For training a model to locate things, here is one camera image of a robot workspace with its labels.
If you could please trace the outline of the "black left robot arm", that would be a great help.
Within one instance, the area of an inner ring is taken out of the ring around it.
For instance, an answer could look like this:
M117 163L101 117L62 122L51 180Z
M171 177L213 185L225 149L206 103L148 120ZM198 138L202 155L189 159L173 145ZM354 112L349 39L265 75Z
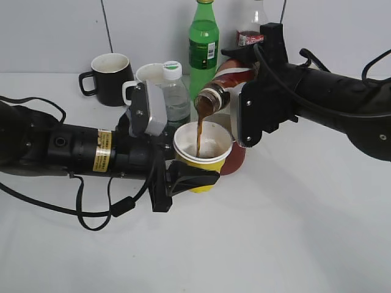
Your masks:
M143 179L154 212L168 212L174 195L213 185L220 177L181 161L167 166L157 137L67 125L50 114L6 103L1 103L1 171Z

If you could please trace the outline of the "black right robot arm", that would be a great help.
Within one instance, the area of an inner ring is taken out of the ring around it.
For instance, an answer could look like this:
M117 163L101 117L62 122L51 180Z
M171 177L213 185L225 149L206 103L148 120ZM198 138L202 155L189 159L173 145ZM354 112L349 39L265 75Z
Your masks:
M240 146L255 146L263 133L302 117L344 133L370 157L390 160L390 79L331 73L308 49L300 50L304 63L289 63L282 24L262 25L260 32L262 42L222 50L259 66L234 102L232 129Z

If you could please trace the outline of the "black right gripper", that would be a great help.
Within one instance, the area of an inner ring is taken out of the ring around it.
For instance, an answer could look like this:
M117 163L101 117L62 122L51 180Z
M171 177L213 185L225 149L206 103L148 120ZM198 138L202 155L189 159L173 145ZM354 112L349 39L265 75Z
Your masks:
M253 45L221 49L223 56L238 61L245 67L258 69L255 79L246 83L241 92L242 99L252 101L248 109L257 130L272 133L285 121L298 122L294 101L276 81L283 78L288 64L283 39L283 25L268 23L260 26L264 39Z

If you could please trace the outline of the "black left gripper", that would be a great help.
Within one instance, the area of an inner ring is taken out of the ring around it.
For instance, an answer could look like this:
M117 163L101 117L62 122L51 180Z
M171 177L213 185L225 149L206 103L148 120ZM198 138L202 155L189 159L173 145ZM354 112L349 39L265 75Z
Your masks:
M127 196L115 204L116 213L126 213L135 208L137 200L146 191L150 194L152 211L168 212L172 205L169 196L185 191L206 192L217 183L220 178L217 171L193 167L182 161L172 161L166 171L161 138L146 134L132 137L130 126L130 118L123 114L115 128L115 173L144 179L145 182L136 195Z

